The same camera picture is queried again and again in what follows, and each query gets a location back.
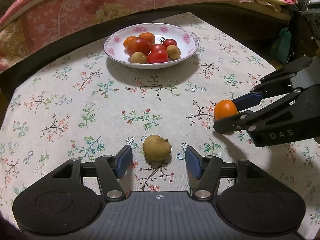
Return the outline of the large orange tangerine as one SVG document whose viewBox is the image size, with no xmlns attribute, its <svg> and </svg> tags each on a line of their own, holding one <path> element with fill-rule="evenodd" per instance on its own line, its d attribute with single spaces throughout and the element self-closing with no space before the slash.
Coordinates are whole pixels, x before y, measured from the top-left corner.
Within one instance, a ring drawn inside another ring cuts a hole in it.
<svg viewBox="0 0 320 240">
<path fill-rule="evenodd" d="M 215 120 L 220 120 L 227 118 L 238 113 L 238 109 L 233 101 L 222 100 L 215 105 L 214 108 L 214 118 Z"/>
</svg>

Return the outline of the brown longan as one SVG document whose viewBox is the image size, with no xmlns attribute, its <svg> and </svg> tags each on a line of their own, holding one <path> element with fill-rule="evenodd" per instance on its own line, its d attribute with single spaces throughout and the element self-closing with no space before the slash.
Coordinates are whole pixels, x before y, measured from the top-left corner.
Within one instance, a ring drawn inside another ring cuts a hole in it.
<svg viewBox="0 0 320 240">
<path fill-rule="evenodd" d="M 171 154 L 171 144 L 159 135 L 150 135 L 143 142 L 143 152 L 147 160 L 163 161 Z"/>
<path fill-rule="evenodd" d="M 143 54 L 143 53 L 140 52 L 140 51 L 137 51 L 137 52 L 133 53 L 133 54 L 131 55 L 130 61 L 131 61 L 132 63 L 138 63 L 138 64 L 145 64 L 145 63 L 148 62 L 146 55 Z"/>
<path fill-rule="evenodd" d="M 178 60 L 181 57 L 181 51 L 175 45 L 167 46 L 166 51 L 170 60 Z"/>
</svg>

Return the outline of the round cherry tomato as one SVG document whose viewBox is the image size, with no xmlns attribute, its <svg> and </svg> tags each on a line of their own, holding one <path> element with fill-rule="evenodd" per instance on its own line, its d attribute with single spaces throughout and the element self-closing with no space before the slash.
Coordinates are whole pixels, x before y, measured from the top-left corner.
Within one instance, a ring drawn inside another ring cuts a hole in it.
<svg viewBox="0 0 320 240">
<path fill-rule="evenodd" d="M 162 42 L 163 46 L 167 48 L 170 45 L 177 46 L 177 42 L 174 39 L 168 38 Z"/>
</svg>

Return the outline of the oval cherry tomato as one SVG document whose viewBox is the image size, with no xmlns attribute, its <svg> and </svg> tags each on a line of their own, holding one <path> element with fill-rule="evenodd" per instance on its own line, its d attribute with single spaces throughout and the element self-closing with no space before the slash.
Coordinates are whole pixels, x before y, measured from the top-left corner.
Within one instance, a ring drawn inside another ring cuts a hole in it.
<svg viewBox="0 0 320 240">
<path fill-rule="evenodd" d="M 154 50 L 147 56 L 149 64 L 168 62 L 169 57 L 167 51 L 164 49 Z"/>
</svg>

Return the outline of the small cherry tomato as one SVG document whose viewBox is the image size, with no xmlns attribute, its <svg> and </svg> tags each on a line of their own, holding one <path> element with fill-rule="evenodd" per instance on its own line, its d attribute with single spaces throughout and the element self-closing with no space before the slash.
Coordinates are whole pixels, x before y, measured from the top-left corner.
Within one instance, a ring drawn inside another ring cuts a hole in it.
<svg viewBox="0 0 320 240">
<path fill-rule="evenodd" d="M 166 50 L 166 46 L 164 46 L 163 44 L 154 44 L 151 46 L 150 51 L 158 51 L 158 50 Z"/>
</svg>

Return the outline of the large red tomato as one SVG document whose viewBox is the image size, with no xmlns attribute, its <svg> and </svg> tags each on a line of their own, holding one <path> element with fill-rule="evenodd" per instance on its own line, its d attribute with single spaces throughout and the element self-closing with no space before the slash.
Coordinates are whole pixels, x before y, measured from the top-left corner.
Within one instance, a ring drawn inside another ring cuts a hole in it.
<svg viewBox="0 0 320 240">
<path fill-rule="evenodd" d="M 126 52 L 129 56 L 132 56 L 135 52 L 141 52 L 145 56 L 148 56 L 150 50 L 150 43 L 141 37 L 131 40 L 126 46 Z"/>
</svg>

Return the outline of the green object at right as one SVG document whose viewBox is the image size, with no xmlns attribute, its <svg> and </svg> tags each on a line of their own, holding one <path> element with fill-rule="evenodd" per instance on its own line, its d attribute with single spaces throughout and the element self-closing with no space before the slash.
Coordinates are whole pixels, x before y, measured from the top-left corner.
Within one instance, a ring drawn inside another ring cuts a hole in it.
<svg viewBox="0 0 320 240">
<path fill-rule="evenodd" d="M 291 33 L 283 28 L 270 49 L 270 55 L 281 64 L 286 64 L 290 53 Z"/>
</svg>

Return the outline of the floral tablecloth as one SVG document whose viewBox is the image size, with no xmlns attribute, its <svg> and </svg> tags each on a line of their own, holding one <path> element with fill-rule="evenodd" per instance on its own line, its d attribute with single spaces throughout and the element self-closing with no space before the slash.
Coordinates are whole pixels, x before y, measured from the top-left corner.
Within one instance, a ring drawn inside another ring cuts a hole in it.
<svg viewBox="0 0 320 240">
<path fill-rule="evenodd" d="M 72 157 L 83 162 L 129 145 L 133 162 L 121 185 L 130 191 L 190 191 L 185 150 L 223 161 L 247 158 L 306 203 L 299 229 L 319 231 L 319 144 L 314 140 L 257 148 L 249 135 L 220 137 L 214 106 L 247 93 L 273 67 L 209 23 L 186 13 L 161 20 L 196 35 L 194 56 L 147 71 L 111 61 L 103 40 L 48 64 L 18 87 L 1 127 L 1 213 L 26 188 Z M 163 161 L 147 160 L 143 142 L 159 135 L 171 144 Z"/>
</svg>

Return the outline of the white floral plate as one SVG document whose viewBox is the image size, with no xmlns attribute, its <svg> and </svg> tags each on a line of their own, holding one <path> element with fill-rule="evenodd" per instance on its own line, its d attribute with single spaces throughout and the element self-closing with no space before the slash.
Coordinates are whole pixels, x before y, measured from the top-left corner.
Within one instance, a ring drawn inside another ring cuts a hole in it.
<svg viewBox="0 0 320 240">
<path fill-rule="evenodd" d="M 175 40 L 177 47 L 181 51 L 180 58 L 176 60 L 170 59 L 164 63 L 132 63 L 123 46 L 123 42 L 129 36 L 137 36 L 145 32 L 153 33 L 155 41 L 158 43 L 165 38 Z M 141 23 L 125 27 L 108 37 L 104 43 L 104 51 L 110 59 L 137 69 L 161 69 L 174 66 L 193 56 L 198 47 L 198 39 L 193 33 L 176 25 L 166 23 Z"/>
</svg>

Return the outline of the pink floral quilt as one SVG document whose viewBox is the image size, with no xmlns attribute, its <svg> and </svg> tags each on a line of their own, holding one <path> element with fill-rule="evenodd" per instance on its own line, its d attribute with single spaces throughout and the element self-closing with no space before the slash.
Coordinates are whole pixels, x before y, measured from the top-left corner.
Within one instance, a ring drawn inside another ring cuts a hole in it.
<svg viewBox="0 0 320 240">
<path fill-rule="evenodd" d="M 263 0 L 16 0 L 1 16 L 1 71 L 61 38 L 98 23 L 175 5 L 247 3 L 269 15 L 280 6 Z"/>
</svg>

